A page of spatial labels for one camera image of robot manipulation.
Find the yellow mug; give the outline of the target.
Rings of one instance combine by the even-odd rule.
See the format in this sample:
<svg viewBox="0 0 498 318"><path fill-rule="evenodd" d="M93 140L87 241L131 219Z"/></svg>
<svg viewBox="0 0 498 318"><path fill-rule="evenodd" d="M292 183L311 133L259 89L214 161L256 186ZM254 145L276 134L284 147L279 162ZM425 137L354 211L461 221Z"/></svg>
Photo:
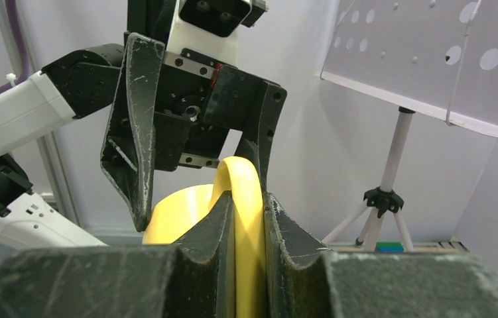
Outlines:
<svg viewBox="0 0 498 318"><path fill-rule="evenodd" d="M141 299L147 317L266 317L263 219L257 171L237 156L212 183L159 201L143 234L164 251Z"/></svg>

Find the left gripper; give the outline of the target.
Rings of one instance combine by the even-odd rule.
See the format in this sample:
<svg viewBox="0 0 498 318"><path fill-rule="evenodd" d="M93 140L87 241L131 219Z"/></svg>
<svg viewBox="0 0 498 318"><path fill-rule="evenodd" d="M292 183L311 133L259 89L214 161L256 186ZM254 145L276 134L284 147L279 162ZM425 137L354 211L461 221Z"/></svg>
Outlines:
<svg viewBox="0 0 498 318"><path fill-rule="evenodd" d="M164 52L164 43L129 33L101 147L101 170L138 232L151 219L155 127L156 168L164 171L215 168L229 132L241 132L234 155L254 165L267 191L287 96L273 81L192 50Z"/></svg>

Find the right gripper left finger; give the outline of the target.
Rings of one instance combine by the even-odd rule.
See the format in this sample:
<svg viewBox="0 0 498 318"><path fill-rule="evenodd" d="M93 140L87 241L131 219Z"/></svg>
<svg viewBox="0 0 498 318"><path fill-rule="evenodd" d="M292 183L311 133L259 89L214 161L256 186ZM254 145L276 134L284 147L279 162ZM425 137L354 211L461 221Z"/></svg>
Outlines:
<svg viewBox="0 0 498 318"><path fill-rule="evenodd" d="M20 252L0 265L0 317L147 317L146 280L163 258L150 245Z"/></svg>

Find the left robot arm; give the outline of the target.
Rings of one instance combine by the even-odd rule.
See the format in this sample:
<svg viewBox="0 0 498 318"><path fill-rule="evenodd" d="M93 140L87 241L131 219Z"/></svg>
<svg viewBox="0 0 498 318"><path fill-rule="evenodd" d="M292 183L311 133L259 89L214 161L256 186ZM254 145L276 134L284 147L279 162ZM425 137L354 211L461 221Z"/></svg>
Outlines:
<svg viewBox="0 0 498 318"><path fill-rule="evenodd" d="M99 164L137 231L153 217L154 172L221 168L232 130L241 133L235 156L252 163L265 189L286 90L237 67L237 32L267 9L264 1L129 1L122 42L9 74L0 87L0 244L100 245L33 191L11 152L105 108Z"/></svg>

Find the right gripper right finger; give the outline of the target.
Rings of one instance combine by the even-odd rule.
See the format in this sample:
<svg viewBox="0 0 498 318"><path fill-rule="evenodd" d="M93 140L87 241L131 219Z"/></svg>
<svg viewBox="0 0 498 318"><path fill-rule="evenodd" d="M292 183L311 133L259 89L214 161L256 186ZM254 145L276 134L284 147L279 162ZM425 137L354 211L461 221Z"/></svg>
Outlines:
<svg viewBox="0 0 498 318"><path fill-rule="evenodd" d="M472 254L337 252L264 204L269 317L498 317L498 275Z"/></svg>

